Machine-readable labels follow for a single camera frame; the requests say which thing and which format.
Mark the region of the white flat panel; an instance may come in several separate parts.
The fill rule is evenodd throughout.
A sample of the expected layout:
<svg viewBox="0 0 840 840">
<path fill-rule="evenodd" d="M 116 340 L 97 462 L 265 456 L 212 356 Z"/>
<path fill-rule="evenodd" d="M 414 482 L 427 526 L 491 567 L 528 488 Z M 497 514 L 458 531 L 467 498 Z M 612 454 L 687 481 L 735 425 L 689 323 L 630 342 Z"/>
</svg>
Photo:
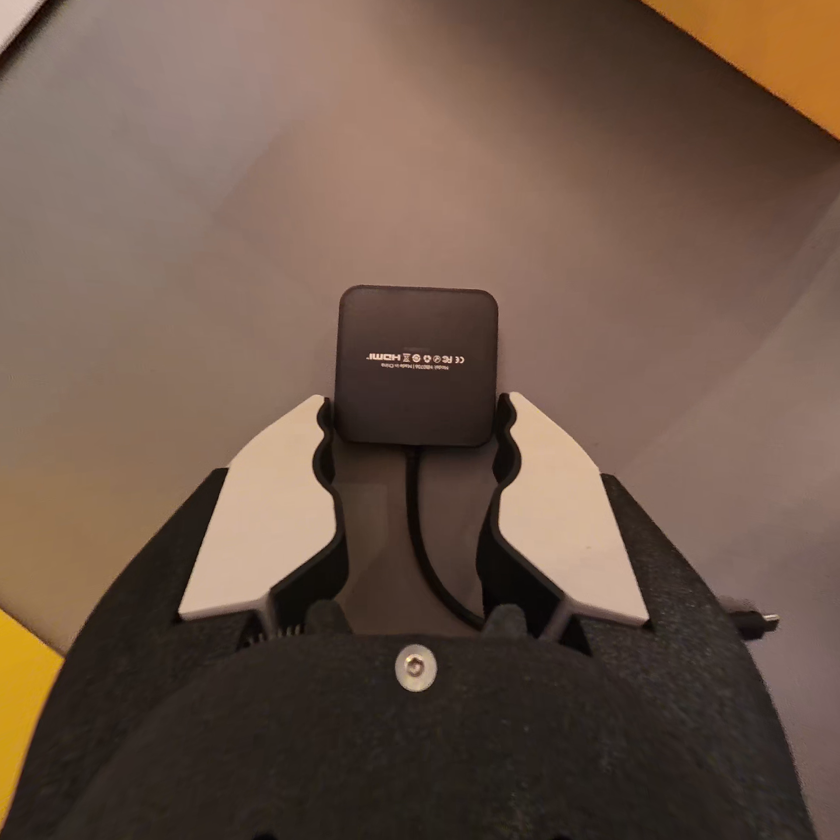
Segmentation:
<svg viewBox="0 0 840 840">
<path fill-rule="evenodd" d="M 47 1 L 1 1 L 1 57 L 38 24 Z"/>
</svg>

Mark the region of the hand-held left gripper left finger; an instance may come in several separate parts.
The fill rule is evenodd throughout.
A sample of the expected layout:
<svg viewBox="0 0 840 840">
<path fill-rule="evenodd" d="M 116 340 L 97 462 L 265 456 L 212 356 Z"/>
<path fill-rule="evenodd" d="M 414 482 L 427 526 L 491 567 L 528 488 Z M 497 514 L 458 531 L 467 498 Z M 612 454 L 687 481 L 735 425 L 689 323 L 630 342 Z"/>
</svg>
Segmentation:
<svg viewBox="0 0 840 840">
<path fill-rule="evenodd" d="M 178 609 L 184 621 L 255 613 L 303 627 L 347 582 L 347 535 L 333 486 L 331 404 L 312 395 L 227 467 Z"/>
</svg>

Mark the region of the yellow plastic bin with divider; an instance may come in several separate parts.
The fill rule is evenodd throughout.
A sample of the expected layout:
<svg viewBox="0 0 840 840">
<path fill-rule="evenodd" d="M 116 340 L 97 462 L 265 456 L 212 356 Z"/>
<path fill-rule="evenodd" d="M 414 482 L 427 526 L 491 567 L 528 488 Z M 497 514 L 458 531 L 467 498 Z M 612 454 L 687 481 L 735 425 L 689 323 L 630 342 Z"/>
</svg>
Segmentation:
<svg viewBox="0 0 840 840">
<path fill-rule="evenodd" d="M 1 801 L 5 810 L 64 658 L 1 612 Z"/>
</svg>

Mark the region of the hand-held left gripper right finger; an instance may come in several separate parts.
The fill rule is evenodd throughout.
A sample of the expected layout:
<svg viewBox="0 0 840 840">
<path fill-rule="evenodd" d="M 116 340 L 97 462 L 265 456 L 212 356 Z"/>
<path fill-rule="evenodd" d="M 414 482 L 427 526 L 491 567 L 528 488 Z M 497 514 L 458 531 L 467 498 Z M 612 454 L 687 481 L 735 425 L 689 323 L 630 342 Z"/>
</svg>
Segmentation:
<svg viewBox="0 0 840 840">
<path fill-rule="evenodd" d="M 533 637 L 586 617 L 643 627 L 649 614 L 602 472 L 574 438 L 519 392 L 499 396 L 497 486 L 478 540 L 486 619 L 521 609 Z"/>
</svg>

